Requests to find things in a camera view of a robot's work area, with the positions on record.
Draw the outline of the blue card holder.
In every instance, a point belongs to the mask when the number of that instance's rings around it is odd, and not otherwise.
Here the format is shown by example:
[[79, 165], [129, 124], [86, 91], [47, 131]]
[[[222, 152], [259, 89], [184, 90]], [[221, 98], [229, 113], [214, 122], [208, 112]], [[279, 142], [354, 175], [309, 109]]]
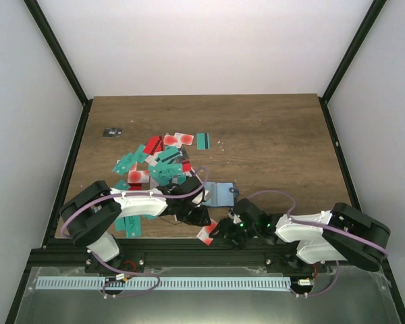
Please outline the blue card holder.
[[209, 198], [203, 204], [213, 208], [234, 206], [240, 194], [233, 182], [207, 182], [205, 190], [209, 192]]

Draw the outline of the white red circle card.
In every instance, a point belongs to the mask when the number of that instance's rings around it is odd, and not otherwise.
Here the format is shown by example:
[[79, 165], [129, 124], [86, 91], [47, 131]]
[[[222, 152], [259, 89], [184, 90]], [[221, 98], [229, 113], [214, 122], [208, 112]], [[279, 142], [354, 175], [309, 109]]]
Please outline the white red circle card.
[[208, 226], [204, 226], [201, 228], [199, 233], [196, 235], [196, 237], [205, 245], [209, 246], [213, 239], [210, 237], [210, 233], [216, 228], [216, 224], [211, 224]]

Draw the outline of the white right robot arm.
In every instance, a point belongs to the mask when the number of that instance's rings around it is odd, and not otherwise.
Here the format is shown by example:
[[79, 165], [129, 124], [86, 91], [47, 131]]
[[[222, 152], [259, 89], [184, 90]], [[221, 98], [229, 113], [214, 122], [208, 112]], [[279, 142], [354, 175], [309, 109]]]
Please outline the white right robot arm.
[[390, 234], [388, 226], [342, 202], [327, 211], [293, 216], [266, 213], [247, 198], [208, 232], [211, 239], [233, 248], [244, 248], [251, 238], [272, 246], [295, 243], [286, 255], [287, 266], [295, 272], [325, 261], [347, 261], [376, 272], [387, 256]]

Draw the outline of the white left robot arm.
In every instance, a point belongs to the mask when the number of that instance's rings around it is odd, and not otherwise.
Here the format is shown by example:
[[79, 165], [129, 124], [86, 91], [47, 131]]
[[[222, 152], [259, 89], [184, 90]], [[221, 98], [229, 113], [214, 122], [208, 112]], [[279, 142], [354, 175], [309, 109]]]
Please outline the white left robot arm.
[[108, 272], [118, 272], [124, 255], [117, 240], [109, 233], [118, 219], [149, 215], [172, 215], [188, 225], [204, 227], [211, 224], [205, 203], [211, 192], [196, 176], [181, 184], [167, 184], [149, 190], [120, 190], [96, 181], [69, 200], [59, 210], [63, 221], [61, 235], [74, 246], [87, 248], [100, 259]]

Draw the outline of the teal VIP card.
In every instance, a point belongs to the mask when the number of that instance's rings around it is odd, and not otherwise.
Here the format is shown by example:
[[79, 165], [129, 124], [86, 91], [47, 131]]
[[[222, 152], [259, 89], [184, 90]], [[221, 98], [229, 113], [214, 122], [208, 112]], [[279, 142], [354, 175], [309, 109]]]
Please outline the teal VIP card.
[[129, 216], [124, 219], [126, 238], [137, 238], [142, 235], [140, 216]]

